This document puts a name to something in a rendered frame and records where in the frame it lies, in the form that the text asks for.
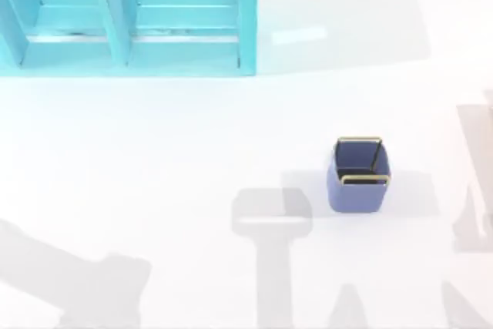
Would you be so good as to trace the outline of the light blue rack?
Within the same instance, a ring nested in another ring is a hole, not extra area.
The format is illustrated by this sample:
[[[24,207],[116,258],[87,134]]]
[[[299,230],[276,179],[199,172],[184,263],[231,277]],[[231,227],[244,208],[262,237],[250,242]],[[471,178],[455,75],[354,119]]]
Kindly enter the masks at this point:
[[[0,77],[252,76],[258,0],[0,0]]]

